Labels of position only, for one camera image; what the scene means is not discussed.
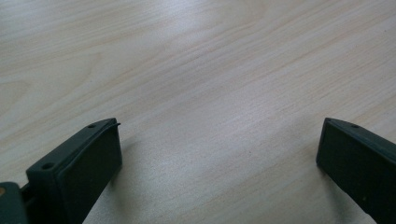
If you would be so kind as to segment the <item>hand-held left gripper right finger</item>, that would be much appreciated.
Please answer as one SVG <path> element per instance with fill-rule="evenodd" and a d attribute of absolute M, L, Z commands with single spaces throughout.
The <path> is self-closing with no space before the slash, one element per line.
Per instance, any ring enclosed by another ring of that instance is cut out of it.
<path fill-rule="evenodd" d="M 377 224 L 396 224 L 396 144 L 326 118 L 316 163 Z"/>

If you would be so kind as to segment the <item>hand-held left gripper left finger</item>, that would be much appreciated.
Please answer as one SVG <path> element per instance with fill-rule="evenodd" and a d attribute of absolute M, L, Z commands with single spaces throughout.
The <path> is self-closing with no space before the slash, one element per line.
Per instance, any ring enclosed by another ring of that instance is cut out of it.
<path fill-rule="evenodd" d="M 68 138 L 27 169 L 34 224 L 81 224 L 121 168 L 119 123 L 104 119 Z"/>

